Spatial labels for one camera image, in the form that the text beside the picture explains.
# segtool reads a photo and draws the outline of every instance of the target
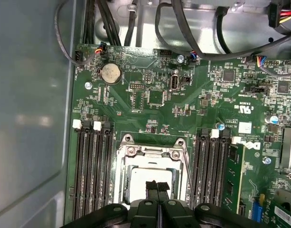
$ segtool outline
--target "white label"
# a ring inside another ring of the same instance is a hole
[[[291,225],[291,216],[289,214],[287,214],[286,212],[282,211],[281,209],[279,209],[278,207],[274,207],[274,213],[280,217],[281,219],[283,219],[285,222],[287,222],[289,225]]]
[[[251,134],[252,123],[240,122],[239,133]]]
[[[239,109],[239,113],[242,113],[242,114],[251,114],[251,110],[254,109],[253,106],[249,106],[249,105],[235,105],[234,106],[235,109]]]
[[[247,149],[255,149],[255,150],[260,150],[261,149],[261,143],[260,142],[246,142],[246,141],[241,141],[241,144],[243,144]]]

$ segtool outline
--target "cable connector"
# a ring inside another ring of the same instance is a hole
[[[219,6],[217,7],[216,11],[215,11],[215,16],[219,17],[219,16],[226,16],[228,13],[228,9],[229,7],[223,7],[223,6]]]

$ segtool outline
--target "wire bundle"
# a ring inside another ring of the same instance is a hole
[[[291,9],[283,9],[281,11],[281,20],[280,23],[284,23],[291,19]]]

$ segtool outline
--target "integrated circuit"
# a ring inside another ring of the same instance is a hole
[[[224,82],[234,82],[234,70],[224,70],[223,71],[223,81]]]
[[[289,81],[279,81],[278,83],[278,93],[288,94],[289,93],[290,82]]]
[[[162,91],[150,90],[147,103],[149,105],[162,106],[164,104],[164,93]]]

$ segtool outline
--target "white slot latch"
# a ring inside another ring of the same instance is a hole
[[[212,129],[210,133],[211,138],[218,138],[220,137],[220,130],[218,129]]]
[[[77,119],[73,120],[73,128],[81,129],[81,127],[82,127],[81,120],[77,120]]]
[[[94,130],[101,131],[102,125],[100,121],[94,121]]]
[[[232,143],[232,144],[241,144],[241,141],[242,141],[242,138],[239,137],[239,136],[234,136],[234,137],[232,137],[232,139],[231,139],[231,143]]]

